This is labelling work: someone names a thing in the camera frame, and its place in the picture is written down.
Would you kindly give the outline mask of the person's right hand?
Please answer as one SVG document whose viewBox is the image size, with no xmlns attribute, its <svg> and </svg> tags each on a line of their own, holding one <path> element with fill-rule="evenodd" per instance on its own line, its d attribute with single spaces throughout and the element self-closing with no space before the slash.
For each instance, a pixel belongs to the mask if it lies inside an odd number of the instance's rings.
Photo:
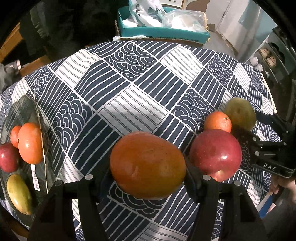
<svg viewBox="0 0 296 241">
<path fill-rule="evenodd" d="M 280 190 L 280 187 L 287 188 L 291 194 L 295 195 L 295 177 L 283 178 L 272 174 L 269 191 L 276 194 Z"/>
</svg>

